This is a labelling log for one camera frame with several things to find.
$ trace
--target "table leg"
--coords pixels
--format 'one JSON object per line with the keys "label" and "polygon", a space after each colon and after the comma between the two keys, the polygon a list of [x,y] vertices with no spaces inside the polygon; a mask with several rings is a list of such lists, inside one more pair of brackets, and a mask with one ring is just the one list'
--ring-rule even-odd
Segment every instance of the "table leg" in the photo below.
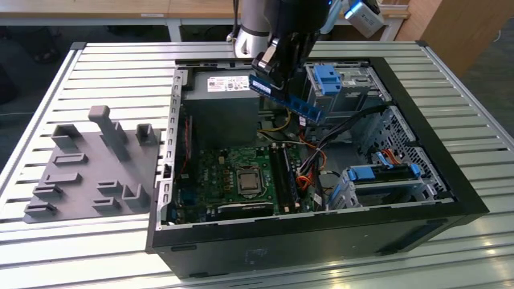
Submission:
{"label": "table leg", "polygon": [[386,26],[385,33],[382,33],[381,41],[394,41],[397,38],[398,31],[401,30],[401,26],[404,23],[404,19],[390,19],[390,23]]}
{"label": "table leg", "polygon": [[170,32],[170,40],[171,42],[182,42],[183,37],[181,35],[181,19],[167,19],[167,26]]}

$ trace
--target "aluminum extrusion table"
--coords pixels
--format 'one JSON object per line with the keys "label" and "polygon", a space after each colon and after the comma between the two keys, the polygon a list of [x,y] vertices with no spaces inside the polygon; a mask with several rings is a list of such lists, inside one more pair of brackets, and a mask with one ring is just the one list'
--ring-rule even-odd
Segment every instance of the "aluminum extrusion table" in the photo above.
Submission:
{"label": "aluminum extrusion table", "polygon": [[0,175],[0,287],[496,288],[514,279],[514,142],[430,48],[321,42],[314,55],[385,57],[492,213],[409,253],[179,280],[145,250],[149,215],[24,224],[58,123],[81,131],[93,105],[123,128],[166,129],[175,59],[231,58],[226,43],[87,44],[71,50]]}

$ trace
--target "white label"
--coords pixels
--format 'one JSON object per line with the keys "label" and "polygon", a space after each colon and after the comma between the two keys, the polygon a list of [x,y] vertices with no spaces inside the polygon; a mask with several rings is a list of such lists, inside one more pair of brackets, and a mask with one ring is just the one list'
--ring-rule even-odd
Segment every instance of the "white label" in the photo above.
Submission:
{"label": "white label", "polygon": [[142,17],[165,17],[165,14],[142,14]]}
{"label": "white label", "polygon": [[267,92],[269,95],[271,94],[271,89],[269,87],[263,86],[255,80],[253,81],[253,84],[254,84],[255,87],[259,87],[265,92]]}
{"label": "white label", "polygon": [[324,200],[322,200],[322,197],[320,196],[320,194],[314,194],[314,202],[317,202],[318,205],[322,205]]}
{"label": "white label", "polygon": [[250,90],[249,76],[219,76],[207,79],[209,92],[239,92]]}
{"label": "white label", "polygon": [[306,118],[304,116],[300,116],[298,120],[300,120],[300,125],[301,126],[306,126],[308,125]]}

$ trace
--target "motherboard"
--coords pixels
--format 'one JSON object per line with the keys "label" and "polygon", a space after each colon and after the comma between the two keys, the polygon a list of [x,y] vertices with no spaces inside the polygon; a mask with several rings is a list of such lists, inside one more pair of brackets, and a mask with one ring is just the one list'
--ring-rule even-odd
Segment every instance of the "motherboard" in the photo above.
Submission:
{"label": "motherboard", "polygon": [[[297,145],[201,151],[197,184],[183,186],[179,193],[177,209],[182,222],[308,211],[312,200],[300,199],[294,181],[301,163]],[[285,166],[292,177],[282,174],[288,171]]]}

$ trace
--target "cpu socket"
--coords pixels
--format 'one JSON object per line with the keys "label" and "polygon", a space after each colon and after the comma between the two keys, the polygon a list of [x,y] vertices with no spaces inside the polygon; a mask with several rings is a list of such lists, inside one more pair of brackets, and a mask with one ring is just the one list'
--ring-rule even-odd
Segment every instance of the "cpu socket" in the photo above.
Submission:
{"label": "cpu socket", "polygon": [[237,170],[238,193],[247,199],[255,198],[263,192],[261,168],[242,166]]}

